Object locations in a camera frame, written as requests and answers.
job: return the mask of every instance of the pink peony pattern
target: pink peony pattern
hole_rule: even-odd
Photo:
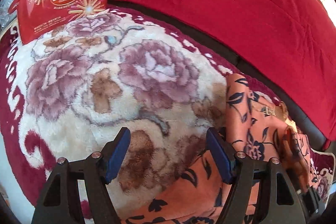
[[[74,37],[92,37],[97,33],[112,30],[119,21],[120,18],[117,15],[102,13],[71,22],[67,31]]]
[[[142,40],[120,52],[119,78],[135,87],[134,97],[148,109],[189,103],[197,95],[198,69],[189,58],[166,43]]]
[[[71,45],[29,68],[27,113],[54,121],[68,109],[92,64],[83,53],[84,49]]]

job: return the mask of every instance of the fabric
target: fabric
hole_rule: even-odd
[[[227,45],[336,140],[336,29],[318,0],[123,1],[173,16]]]
[[[295,133],[275,116],[261,112],[265,107],[274,109],[275,106],[262,97],[255,97],[244,76],[228,76],[227,90],[226,141],[232,143],[236,151],[244,151],[255,160],[280,158],[285,169],[296,171],[303,191],[307,191],[307,185],[317,188],[321,174],[314,169],[314,153],[306,135]],[[230,188],[222,182],[210,151],[203,151],[172,186],[123,223],[213,224]],[[259,182],[251,190],[244,219],[246,224],[252,222],[258,190]]]
[[[171,25],[114,6],[24,46],[14,22],[0,53],[0,130],[24,195],[35,205],[58,157],[85,159],[126,126],[131,144],[117,179],[107,186],[122,219],[184,176],[205,148],[209,127],[226,125],[233,109],[226,113],[225,76],[240,73]],[[244,77],[255,98],[279,104],[265,85]],[[248,124],[249,114],[240,111]],[[254,146],[262,139],[253,138],[248,153],[261,158]],[[322,174],[328,198],[334,161],[315,156],[315,170],[328,170]],[[89,219],[83,181],[79,192]]]

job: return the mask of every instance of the orange floral cloth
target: orange floral cloth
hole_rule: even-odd
[[[293,168],[302,191],[317,188],[319,175],[310,172],[310,147],[306,135],[295,133],[277,118],[276,106],[250,91],[246,78],[239,74],[227,77],[226,141],[237,151],[255,160],[281,160],[284,168]],[[245,223],[252,221],[258,185],[252,187]],[[136,210],[125,224],[213,224],[227,199],[231,186],[222,182],[210,151],[203,151],[181,177],[150,204]]]

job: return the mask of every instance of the red cushion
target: red cushion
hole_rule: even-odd
[[[318,0],[124,0],[221,41],[336,140],[336,29]]]

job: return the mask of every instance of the metal screw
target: metal screw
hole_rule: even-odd
[[[66,160],[66,158],[60,157],[60,158],[57,159],[57,163],[62,165],[65,162],[65,160]]]
[[[277,158],[271,158],[271,162],[274,163],[274,164],[279,164],[280,163],[279,159],[277,159]]]
[[[98,159],[98,158],[100,158],[100,156],[101,156],[101,153],[99,151],[93,152],[91,154],[91,157],[94,158],[94,159]]]
[[[243,158],[246,157],[246,154],[243,151],[238,151],[237,152],[237,157],[243,159]]]

